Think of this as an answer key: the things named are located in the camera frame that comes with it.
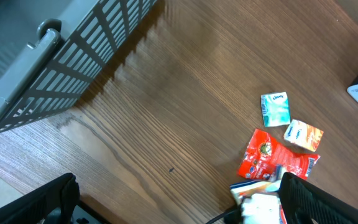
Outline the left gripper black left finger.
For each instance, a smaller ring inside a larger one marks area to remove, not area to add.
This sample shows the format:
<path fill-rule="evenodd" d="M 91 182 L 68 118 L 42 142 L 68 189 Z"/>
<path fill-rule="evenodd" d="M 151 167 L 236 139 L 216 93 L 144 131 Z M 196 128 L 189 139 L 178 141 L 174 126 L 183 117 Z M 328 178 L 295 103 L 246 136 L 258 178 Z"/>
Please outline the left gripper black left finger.
<path fill-rule="evenodd" d="M 76 177 L 66 173 L 0 208 L 0 223 L 69 223 L 80 201 Z"/>

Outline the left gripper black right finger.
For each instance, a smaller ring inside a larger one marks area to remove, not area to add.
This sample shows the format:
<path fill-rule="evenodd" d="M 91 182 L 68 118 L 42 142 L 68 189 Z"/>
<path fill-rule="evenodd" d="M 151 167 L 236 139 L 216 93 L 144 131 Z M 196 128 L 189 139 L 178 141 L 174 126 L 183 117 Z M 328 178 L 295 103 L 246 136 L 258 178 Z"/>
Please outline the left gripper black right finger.
<path fill-rule="evenodd" d="M 290 172 L 284 173 L 278 196 L 287 223 L 358 223 L 358 209 Z"/>

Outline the yellow white snack bag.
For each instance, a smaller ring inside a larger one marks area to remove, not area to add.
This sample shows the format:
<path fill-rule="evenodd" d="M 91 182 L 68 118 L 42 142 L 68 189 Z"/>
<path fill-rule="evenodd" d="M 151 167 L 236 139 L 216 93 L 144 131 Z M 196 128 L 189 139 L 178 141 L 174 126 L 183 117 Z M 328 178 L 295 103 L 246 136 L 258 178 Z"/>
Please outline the yellow white snack bag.
<path fill-rule="evenodd" d="M 267 180 L 247 180 L 230 186 L 241 223 L 287 224 L 278 190 L 286 168 L 276 166 Z"/>

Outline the red snack packet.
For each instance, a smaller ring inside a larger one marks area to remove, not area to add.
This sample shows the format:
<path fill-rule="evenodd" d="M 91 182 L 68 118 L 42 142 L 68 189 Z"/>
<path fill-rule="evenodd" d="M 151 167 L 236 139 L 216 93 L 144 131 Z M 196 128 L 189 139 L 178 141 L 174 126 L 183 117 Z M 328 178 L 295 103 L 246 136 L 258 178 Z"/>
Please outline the red snack packet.
<path fill-rule="evenodd" d="M 306 180 L 320 155 L 296 153 L 269 133 L 256 129 L 247 145 L 237 174 L 246 179 L 267 180 L 277 166 Z"/>

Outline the orange tissue pack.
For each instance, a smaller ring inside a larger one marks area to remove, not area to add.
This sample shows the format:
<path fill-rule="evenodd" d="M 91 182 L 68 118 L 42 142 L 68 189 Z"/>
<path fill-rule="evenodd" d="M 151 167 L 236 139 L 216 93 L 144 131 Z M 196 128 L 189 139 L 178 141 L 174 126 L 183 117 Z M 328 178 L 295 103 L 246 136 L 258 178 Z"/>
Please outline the orange tissue pack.
<path fill-rule="evenodd" d="M 322 130 L 314 126 L 293 119 L 287 127 L 283 138 L 292 144 L 315 152 L 320 144 L 323 133 Z"/>

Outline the teal tissue pack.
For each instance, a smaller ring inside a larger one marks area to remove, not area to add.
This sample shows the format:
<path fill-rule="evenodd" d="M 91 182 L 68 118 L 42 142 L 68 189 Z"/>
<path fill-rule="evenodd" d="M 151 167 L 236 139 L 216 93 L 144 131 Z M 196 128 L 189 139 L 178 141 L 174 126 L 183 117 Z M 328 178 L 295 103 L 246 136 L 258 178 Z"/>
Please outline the teal tissue pack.
<path fill-rule="evenodd" d="M 291 123 L 288 95 L 286 92 L 264 94 L 260 98 L 265 127 L 283 126 Z"/>

